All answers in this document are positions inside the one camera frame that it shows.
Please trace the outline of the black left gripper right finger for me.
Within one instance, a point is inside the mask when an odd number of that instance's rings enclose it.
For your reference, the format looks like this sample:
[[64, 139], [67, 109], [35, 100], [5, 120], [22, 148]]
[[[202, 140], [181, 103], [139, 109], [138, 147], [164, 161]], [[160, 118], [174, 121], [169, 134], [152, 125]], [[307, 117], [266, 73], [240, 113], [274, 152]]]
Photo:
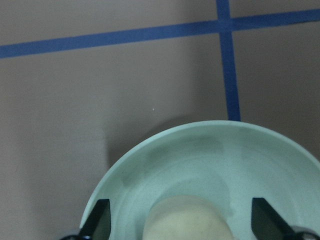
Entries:
[[251, 202], [251, 230], [257, 240], [294, 240], [295, 231], [265, 198]]

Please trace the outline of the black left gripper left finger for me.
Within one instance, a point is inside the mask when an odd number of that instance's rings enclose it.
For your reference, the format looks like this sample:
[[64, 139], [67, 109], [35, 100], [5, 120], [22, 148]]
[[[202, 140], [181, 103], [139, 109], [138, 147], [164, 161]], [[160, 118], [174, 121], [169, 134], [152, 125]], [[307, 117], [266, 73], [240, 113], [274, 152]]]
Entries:
[[79, 240], [108, 240], [111, 234], [109, 199], [99, 199], [79, 231]]

